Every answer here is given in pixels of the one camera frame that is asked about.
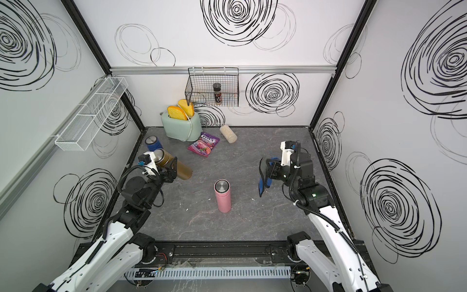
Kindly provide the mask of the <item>blue and grey cloth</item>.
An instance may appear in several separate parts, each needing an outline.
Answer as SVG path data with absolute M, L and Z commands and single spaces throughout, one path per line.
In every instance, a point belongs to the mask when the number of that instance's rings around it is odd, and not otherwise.
M 259 180 L 259 196 L 262 197 L 263 193 L 265 192 L 265 189 L 270 188 L 272 185 L 272 180 L 273 180 L 273 172 L 275 171 L 276 164 L 279 163 L 280 161 L 278 158 L 262 158 L 260 160 L 259 164 L 259 174 L 260 174 L 260 180 Z

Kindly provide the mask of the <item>gold thermos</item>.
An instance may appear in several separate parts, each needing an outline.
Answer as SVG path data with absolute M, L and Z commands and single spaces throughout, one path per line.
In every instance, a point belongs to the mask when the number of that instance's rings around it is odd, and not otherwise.
M 164 149 L 157 149 L 154 152 L 155 164 L 161 168 L 176 169 L 177 177 L 181 180 L 188 180 L 192 177 L 193 170 L 180 162 L 177 157 L 171 155 Z

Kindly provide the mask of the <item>blue thermos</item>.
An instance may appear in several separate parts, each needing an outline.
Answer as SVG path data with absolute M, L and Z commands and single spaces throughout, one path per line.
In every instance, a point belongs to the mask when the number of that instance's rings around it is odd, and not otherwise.
M 157 136 L 149 136 L 145 139 L 146 147 L 150 152 L 163 149 L 163 146 Z

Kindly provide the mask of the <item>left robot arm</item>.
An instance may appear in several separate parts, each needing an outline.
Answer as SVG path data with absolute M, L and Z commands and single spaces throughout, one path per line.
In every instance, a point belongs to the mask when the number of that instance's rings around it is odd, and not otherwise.
M 161 167 L 148 155 L 130 167 L 117 184 L 125 206 L 107 219 L 102 235 L 66 271 L 49 285 L 40 283 L 36 292 L 105 292 L 132 267 L 157 256 L 156 241 L 140 232 L 165 183 L 178 174 L 178 160 Z

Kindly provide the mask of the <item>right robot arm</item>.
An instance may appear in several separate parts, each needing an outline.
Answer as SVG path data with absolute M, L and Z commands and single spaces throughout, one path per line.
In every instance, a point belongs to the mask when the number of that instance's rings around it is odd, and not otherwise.
M 283 141 L 280 158 L 260 162 L 259 193 L 278 180 L 288 189 L 285 198 L 302 210 L 319 231 L 325 254 L 304 232 L 288 237 L 289 259 L 307 264 L 330 292 L 390 292 L 364 261 L 346 231 L 333 197 L 316 182 L 311 156 L 298 141 Z

